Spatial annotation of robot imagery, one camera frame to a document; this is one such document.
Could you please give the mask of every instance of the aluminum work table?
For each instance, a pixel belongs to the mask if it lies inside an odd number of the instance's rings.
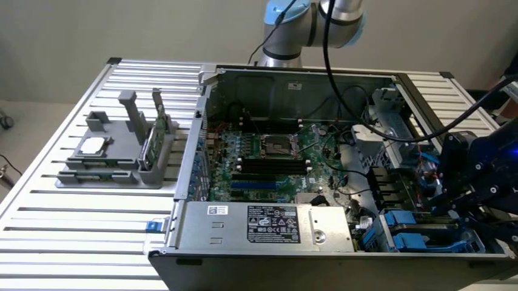
[[[147,221],[168,216],[172,208],[199,98],[199,70],[200,64],[128,59],[105,65],[0,205],[1,290],[167,290],[143,254],[145,244],[163,241],[164,234],[145,234],[144,229]],[[448,124],[474,100],[456,81],[439,73],[404,73]],[[165,112],[180,125],[163,187],[56,188],[55,175],[87,130],[87,114],[105,111],[111,120],[124,120],[116,98],[129,89],[136,91],[139,110],[153,121],[152,88],[161,88]],[[479,110],[456,130],[484,136],[496,126]]]

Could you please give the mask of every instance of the white sticker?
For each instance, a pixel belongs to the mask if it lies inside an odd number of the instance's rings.
[[[227,205],[208,206],[207,214],[208,215],[227,215],[228,214],[228,206]]]
[[[301,90],[300,83],[288,83],[288,90]]]

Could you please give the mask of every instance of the green circuit board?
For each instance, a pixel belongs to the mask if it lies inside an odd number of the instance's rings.
[[[208,149],[211,161],[211,201],[256,201],[256,202],[293,202],[297,193],[316,193],[320,191],[330,193],[330,177],[334,182],[339,182],[343,174],[332,170],[324,163],[322,147],[334,152],[335,140],[330,134],[323,134],[318,129],[320,124],[308,124],[292,139],[292,146],[296,148],[296,154],[289,155],[283,149],[264,147],[264,136],[272,139],[287,139],[292,135],[268,135],[267,133],[241,133],[233,129],[221,130],[217,133],[217,140],[213,140],[212,147]],[[236,165],[237,158],[253,159],[303,159],[310,161],[312,170],[306,175],[276,175],[275,189],[239,189],[243,195],[237,198],[231,195],[235,189],[232,185],[232,174],[239,173]],[[328,164],[342,169],[342,162],[334,159],[332,155],[327,159]]]

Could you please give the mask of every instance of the power supply label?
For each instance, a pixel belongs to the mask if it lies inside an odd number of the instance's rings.
[[[299,218],[292,206],[248,206],[247,235],[251,243],[299,244]]]

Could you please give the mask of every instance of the label sticker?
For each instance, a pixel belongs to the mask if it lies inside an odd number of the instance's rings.
[[[293,206],[248,206],[247,240],[251,243],[299,244],[299,218]]]
[[[288,83],[288,90],[301,90],[301,83]]]
[[[208,215],[227,215],[228,214],[228,206],[227,205],[208,206],[207,207],[207,214]]]

